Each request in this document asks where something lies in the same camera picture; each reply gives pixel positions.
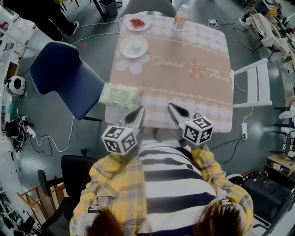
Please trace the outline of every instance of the box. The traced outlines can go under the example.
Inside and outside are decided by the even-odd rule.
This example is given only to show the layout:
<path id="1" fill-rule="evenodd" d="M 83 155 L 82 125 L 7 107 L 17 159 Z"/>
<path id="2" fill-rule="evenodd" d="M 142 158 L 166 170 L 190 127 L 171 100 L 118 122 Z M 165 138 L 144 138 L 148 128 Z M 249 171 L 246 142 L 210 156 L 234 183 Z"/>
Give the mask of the box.
<path id="1" fill-rule="evenodd" d="M 284 154 L 269 156 L 266 165 L 287 177 L 295 170 L 295 161 L 291 161 L 290 158 Z"/>

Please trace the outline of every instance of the plastic bag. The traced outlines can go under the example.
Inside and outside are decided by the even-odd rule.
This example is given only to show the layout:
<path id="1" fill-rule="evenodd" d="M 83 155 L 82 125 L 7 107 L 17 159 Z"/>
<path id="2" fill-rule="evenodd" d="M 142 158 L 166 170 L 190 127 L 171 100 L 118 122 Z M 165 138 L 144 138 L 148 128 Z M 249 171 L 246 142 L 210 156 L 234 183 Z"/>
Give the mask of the plastic bag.
<path id="1" fill-rule="evenodd" d="M 135 109 L 139 106 L 141 93 L 138 88 L 106 83 L 99 102 L 107 106 Z"/>
<path id="2" fill-rule="evenodd" d="M 280 114 L 278 117 L 280 119 L 288 119 L 288 118 L 295 117 L 295 106 L 292 105 L 290 107 L 290 111 L 285 111 L 282 114 Z"/>

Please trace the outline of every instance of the white plate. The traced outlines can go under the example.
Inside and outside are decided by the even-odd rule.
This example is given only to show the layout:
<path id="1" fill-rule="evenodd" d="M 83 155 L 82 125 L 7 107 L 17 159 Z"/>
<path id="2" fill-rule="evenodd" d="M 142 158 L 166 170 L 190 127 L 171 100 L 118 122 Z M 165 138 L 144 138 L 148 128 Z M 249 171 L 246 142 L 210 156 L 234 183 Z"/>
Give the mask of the white plate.
<path id="1" fill-rule="evenodd" d="M 134 27 L 133 24 L 130 22 L 130 20 L 133 18 L 140 19 L 140 20 L 144 21 L 145 25 Z M 142 31 L 142 30 L 146 30 L 148 27 L 151 26 L 151 19 L 146 16 L 131 15 L 131 16 L 128 16 L 128 18 L 126 18 L 125 25 L 128 29 L 130 29 L 132 31 Z"/>
<path id="2" fill-rule="evenodd" d="M 138 58 L 148 50 L 147 40 L 140 35 L 131 35 L 123 39 L 120 44 L 120 52 L 128 58 Z"/>

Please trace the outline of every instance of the red food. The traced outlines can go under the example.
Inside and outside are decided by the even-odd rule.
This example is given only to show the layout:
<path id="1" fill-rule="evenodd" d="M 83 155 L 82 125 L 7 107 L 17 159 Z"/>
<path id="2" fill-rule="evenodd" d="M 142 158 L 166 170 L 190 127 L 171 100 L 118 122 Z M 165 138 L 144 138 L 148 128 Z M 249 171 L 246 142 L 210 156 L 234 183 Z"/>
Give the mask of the red food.
<path id="1" fill-rule="evenodd" d="M 133 26 L 134 26 L 135 28 L 138 27 L 138 26 L 144 26 L 144 25 L 146 25 L 146 24 L 144 23 L 144 21 L 142 21 L 142 20 L 140 20 L 140 19 L 136 19 L 136 18 L 131 19 L 130 22 L 133 24 Z"/>

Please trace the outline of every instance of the wet wipes package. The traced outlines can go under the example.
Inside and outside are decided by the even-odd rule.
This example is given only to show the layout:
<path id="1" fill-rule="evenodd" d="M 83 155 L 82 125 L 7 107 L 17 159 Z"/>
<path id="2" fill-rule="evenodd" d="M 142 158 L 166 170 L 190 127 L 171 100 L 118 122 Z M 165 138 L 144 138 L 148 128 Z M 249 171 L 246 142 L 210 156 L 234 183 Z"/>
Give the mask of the wet wipes package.
<path id="1" fill-rule="evenodd" d="M 135 87 L 106 83 L 99 102 L 107 106 L 134 109 L 138 107 L 140 98 L 141 92 Z"/>

